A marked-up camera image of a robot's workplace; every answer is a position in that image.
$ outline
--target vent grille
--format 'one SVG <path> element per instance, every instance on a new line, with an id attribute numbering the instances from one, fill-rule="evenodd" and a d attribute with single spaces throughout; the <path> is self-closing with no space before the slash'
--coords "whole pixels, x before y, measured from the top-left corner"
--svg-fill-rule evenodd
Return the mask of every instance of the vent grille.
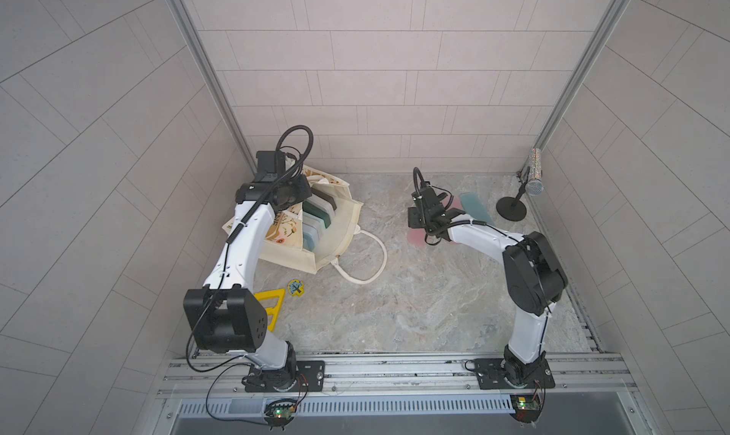
<path id="1" fill-rule="evenodd" d="M 211 398 L 208 408 L 221 418 L 260 418 L 267 398 Z M 297 416 L 376 416 L 387 414 L 514 413 L 509 395 L 310 396 Z M 183 399 L 181 418 L 207 418 L 204 398 Z"/>

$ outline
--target bag handle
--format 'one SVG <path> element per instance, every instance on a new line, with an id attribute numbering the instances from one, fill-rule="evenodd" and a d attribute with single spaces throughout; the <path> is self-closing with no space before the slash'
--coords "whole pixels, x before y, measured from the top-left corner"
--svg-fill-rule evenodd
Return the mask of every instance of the bag handle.
<path id="1" fill-rule="evenodd" d="M 368 283 L 372 283 L 373 281 L 375 281 L 376 278 L 378 278 L 380 276 L 380 274 L 382 274 L 382 271 L 385 270 L 386 263 L 388 263 L 388 251 L 386 250 L 385 244 L 383 244 L 383 242 L 380 239 L 378 239 L 375 235 L 371 234 L 367 230 L 360 229 L 360 225 L 355 225 L 355 233 L 354 234 L 357 234 L 357 233 L 364 233 L 368 237 L 371 237 L 382 248 L 382 264 L 380 265 L 380 269 L 377 272 L 375 272 L 375 275 L 371 276 L 369 279 L 357 279 L 357 278 L 352 278 L 350 275 L 348 275 L 347 272 L 345 272 L 342 269 L 342 267 L 340 267 L 340 260 L 337 257 L 335 257 L 332 260 L 332 265 L 334 266 L 334 268 L 337 269 L 337 271 L 340 273 L 340 275 L 342 275 L 342 278 L 346 279 L 348 282 L 355 283 L 355 284 L 368 284 Z"/>

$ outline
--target wall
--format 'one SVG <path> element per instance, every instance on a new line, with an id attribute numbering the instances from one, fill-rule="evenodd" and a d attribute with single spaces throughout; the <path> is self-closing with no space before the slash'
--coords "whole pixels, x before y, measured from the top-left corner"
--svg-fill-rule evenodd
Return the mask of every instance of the wall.
<path id="1" fill-rule="evenodd" d="M 534 199 L 664 433 L 730 433 L 728 3 L 632 0 L 547 144 Z"/>
<path id="2" fill-rule="evenodd" d="M 0 21 L 0 431 L 126 435 L 251 175 L 164 0 Z"/>
<path id="3" fill-rule="evenodd" d="M 518 170 L 609 2 L 184 1 L 252 150 L 340 173 Z"/>

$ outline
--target canvas bag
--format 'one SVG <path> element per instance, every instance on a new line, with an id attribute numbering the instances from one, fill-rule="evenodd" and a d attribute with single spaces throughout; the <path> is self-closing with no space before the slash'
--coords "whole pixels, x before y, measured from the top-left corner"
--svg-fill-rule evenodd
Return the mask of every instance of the canvas bag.
<path id="1" fill-rule="evenodd" d="M 327 264 L 332 264 L 347 281 L 358 284 L 367 284 L 382 274 L 388 261 L 386 246 L 376 236 L 360 229 L 360 209 L 362 202 L 352 199 L 350 184 L 344 180 L 318 171 L 309 166 L 304 166 L 303 172 L 306 175 L 309 185 L 315 185 L 319 191 L 329 194 L 337 204 L 334 216 L 330 218 L 332 224 L 325 230 L 314 251 L 304 248 L 304 236 L 302 234 L 302 204 L 280 211 L 277 214 L 274 224 L 269 228 L 267 237 L 263 243 L 260 258 L 274 264 L 295 268 L 310 274 Z M 233 225 L 233 218 L 224 226 L 224 230 L 230 235 Z M 367 280 L 356 279 L 340 267 L 339 257 L 350 246 L 352 237 L 357 234 L 365 234 L 378 242 L 382 248 L 382 264 L 378 272 Z"/>

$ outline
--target black round base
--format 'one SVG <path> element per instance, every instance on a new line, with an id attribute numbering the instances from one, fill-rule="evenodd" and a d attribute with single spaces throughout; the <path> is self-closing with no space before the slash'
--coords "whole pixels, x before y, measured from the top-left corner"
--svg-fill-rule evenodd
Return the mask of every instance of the black round base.
<path id="1" fill-rule="evenodd" d="M 512 203 L 515 201 L 513 197 L 503 197 L 497 201 L 497 213 L 509 221 L 522 221 L 527 216 L 527 207 L 522 201 L 517 201 L 515 206 Z"/>

